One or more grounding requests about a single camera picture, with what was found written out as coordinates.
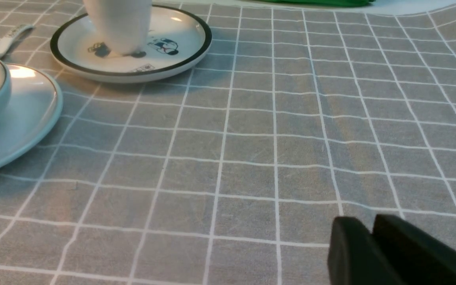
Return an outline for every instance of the light blue plate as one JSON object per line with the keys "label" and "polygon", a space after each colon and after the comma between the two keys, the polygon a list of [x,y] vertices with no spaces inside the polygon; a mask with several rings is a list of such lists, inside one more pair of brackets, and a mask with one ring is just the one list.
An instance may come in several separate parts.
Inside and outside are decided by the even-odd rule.
{"label": "light blue plate", "polygon": [[8,64],[11,99],[0,120],[0,167],[40,142],[56,124],[63,108],[57,82],[42,72]]}

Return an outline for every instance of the table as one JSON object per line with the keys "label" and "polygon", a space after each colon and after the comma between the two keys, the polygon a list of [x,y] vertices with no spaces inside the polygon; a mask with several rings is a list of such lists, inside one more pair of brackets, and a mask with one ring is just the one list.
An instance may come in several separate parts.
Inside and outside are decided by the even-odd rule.
{"label": "table", "polygon": [[456,249],[456,5],[170,5],[208,21],[208,56],[114,85],[50,54],[79,0],[0,1],[0,37],[36,24],[4,60],[65,97],[0,169],[0,284],[328,284],[337,215],[393,213]]}

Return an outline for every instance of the cartoon print on saucer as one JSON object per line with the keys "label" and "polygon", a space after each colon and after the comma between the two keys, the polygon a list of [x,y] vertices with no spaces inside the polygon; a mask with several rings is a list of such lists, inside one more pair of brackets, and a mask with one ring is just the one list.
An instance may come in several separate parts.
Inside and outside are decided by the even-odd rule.
{"label": "cartoon print on saucer", "polygon": [[147,45],[163,54],[176,55],[179,53],[179,50],[177,50],[179,44],[168,38],[155,38]]}
{"label": "cartoon print on saucer", "polygon": [[[106,58],[110,52],[112,52],[106,45],[105,43],[95,43],[92,47],[89,47],[87,49],[89,53],[94,53],[97,57],[100,58]],[[147,53],[145,51],[142,52],[137,52],[132,54],[131,56],[134,58],[143,58],[146,56]]]}

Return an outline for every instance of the plate rim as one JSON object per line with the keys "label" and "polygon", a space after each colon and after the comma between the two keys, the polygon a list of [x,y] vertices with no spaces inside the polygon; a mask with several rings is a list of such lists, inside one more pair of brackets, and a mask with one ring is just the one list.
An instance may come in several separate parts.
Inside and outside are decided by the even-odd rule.
{"label": "plate rim", "polygon": [[56,96],[55,96],[55,101],[56,101],[56,108],[52,112],[52,116],[50,117],[49,121],[45,126],[43,126],[42,129],[38,131],[38,135],[27,141],[21,148],[18,150],[12,152],[11,154],[4,156],[0,159],[0,168],[3,166],[11,163],[12,161],[16,160],[17,158],[21,157],[25,153],[27,153],[31,148],[36,146],[48,133],[52,130],[52,128],[56,125],[58,119],[61,117],[61,113],[63,110],[63,92],[61,88],[59,87],[59,84],[56,82],[55,79],[52,78],[49,74],[46,74],[45,72],[42,72],[36,68],[30,67],[30,66],[25,66],[25,65],[19,65],[16,63],[7,63],[6,65],[8,66],[18,66],[18,67],[26,67],[31,70],[34,70],[35,72],[38,72],[39,74],[42,74],[45,76],[47,80],[52,84],[54,89],[56,90]]}
{"label": "plate rim", "polygon": [[82,72],[87,72],[90,74],[96,74],[100,76],[146,76],[150,74],[157,74],[161,72],[168,72],[170,70],[175,70],[179,67],[182,67],[184,65],[187,65],[188,63],[191,63],[195,59],[197,59],[199,56],[204,54],[208,48],[210,47],[210,44],[212,43],[212,30],[210,29],[209,25],[200,17],[198,17],[195,14],[192,14],[188,11],[184,11],[183,9],[179,8],[174,8],[174,7],[168,7],[168,6],[163,6],[163,5],[152,5],[152,7],[158,7],[158,8],[164,8],[164,9],[169,9],[169,10],[174,10],[174,11],[179,11],[187,16],[190,16],[191,18],[195,19],[203,30],[205,31],[205,40],[201,48],[192,56],[189,58],[181,61],[180,63],[176,63],[174,65],[170,65],[168,67],[160,68],[157,70],[149,70],[146,72],[104,72],[100,70],[93,70],[87,67],[83,67],[81,65],[77,65],[76,63],[71,62],[70,60],[66,59],[65,56],[59,51],[59,37],[63,34],[63,32],[74,22],[77,22],[81,18],[87,17],[87,13],[82,14],[80,16],[77,16],[65,24],[63,24],[61,27],[58,28],[58,30],[54,33],[50,40],[50,49],[52,51],[52,55],[58,60],[60,63],[75,69],[75,70],[80,70]]}

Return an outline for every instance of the white ceramic spoon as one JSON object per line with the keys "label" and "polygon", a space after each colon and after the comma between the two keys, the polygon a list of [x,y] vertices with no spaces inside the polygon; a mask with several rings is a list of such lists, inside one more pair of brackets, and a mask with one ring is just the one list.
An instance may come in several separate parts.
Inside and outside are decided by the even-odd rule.
{"label": "white ceramic spoon", "polygon": [[8,34],[0,40],[0,58],[2,58],[6,52],[10,49],[11,44],[24,32],[32,29],[34,26],[30,24],[23,24],[14,27]]}

